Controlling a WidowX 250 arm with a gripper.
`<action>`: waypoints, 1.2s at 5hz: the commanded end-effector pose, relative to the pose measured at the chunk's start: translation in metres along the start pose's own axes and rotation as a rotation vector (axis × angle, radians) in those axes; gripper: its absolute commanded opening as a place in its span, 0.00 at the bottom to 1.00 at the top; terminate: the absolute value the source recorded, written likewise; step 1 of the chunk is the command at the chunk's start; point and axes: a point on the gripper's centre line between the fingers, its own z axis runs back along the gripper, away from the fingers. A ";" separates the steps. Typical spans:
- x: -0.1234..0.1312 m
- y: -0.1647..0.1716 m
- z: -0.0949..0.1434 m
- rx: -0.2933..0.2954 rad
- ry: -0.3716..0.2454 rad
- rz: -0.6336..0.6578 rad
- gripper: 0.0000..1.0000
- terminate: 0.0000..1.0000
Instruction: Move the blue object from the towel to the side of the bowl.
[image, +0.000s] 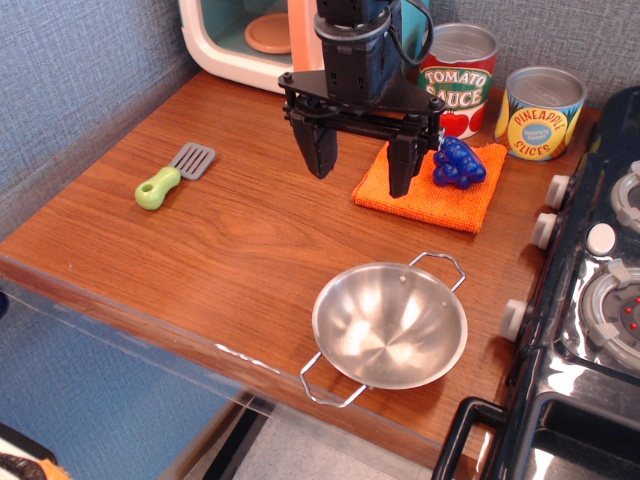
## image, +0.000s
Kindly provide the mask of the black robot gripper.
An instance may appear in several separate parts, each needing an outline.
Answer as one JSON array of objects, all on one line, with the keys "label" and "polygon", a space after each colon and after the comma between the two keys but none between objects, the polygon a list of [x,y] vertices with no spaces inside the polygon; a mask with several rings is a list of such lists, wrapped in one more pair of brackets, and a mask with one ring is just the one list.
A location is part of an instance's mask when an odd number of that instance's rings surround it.
[{"label": "black robot gripper", "polygon": [[389,193],[405,196],[420,173],[429,141],[441,135],[443,102],[418,90],[402,72],[418,67],[434,40],[433,20],[422,1],[412,7],[425,17],[419,51],[404,49],[400,1],[320,1],[313,28],[321,41],[321,70],[286,72],[278,80],[286,94],[285,116],[308,170],[324,179],[338,157],[337,131],[390,138],[395,120],[383,113],[406,115],[416,129],[397,133],[387,147]]}]

